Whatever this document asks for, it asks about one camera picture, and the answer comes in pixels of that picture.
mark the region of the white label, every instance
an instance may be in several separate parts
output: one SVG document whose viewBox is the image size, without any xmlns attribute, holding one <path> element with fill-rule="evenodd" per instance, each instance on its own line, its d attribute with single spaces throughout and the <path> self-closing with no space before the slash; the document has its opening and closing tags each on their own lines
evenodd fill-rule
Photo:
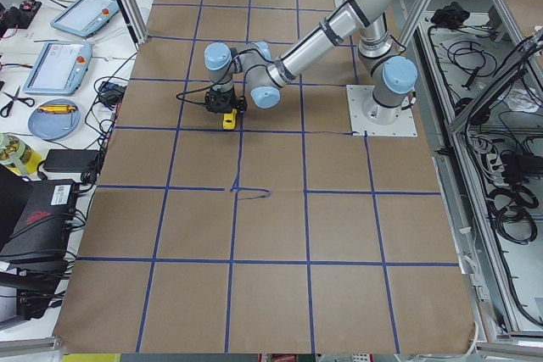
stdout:
<svg viewBox="0 0 543 362">
<path fill-rule="evenodd" d="M 53 192 L 51 205 L 65 205 L 70 197 L 70 185 L 56 186 Z"/>
</svg>

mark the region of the white mounting plate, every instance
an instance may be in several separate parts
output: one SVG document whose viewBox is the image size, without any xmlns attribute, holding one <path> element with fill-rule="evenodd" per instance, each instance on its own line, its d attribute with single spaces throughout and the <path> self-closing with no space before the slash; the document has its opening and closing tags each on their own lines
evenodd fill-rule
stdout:
<svg viewBox="0 0 543 362">
<path fill-rule="evenodd" d="M 372 97 L 374 86 L 348 85 L 347 99 L 349 101 L 350 129 L 358 133 L 355 136 L 391 136 L 391 137 L 417 137 L 415 120 L 410 109 L 402 110 L 400 117 L 392 125 L 378 125 L 371 122 L 362 113 L 362 102 Z"/>
</svg>

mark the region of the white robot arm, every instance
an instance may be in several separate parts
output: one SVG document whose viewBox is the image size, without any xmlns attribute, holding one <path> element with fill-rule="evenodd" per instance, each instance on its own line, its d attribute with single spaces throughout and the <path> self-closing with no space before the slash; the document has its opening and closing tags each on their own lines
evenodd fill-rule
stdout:
<svg viewBox="0 0 543 362">
<path fill-rule="evenodd" d="M 271 108 L 280 100 L 279 89 L 293 81 L 332 48 L 356 31 L 358 54 L 376 82 L 368 117 L 386 125 L 395 116 L 417 78 L 415 65 L 397 56 L 383 13 L 393 0 L 344 0 L 327 18 L 286 53 L 271 59 L 264 42 L 229 48 L 216 42 L 205 50 L 205 65 L 215 84 L 206 95 L 211 112 L 243 111 L 233 90 L 232 74 L 244 72 L 255 104 Z"/>
</svg>

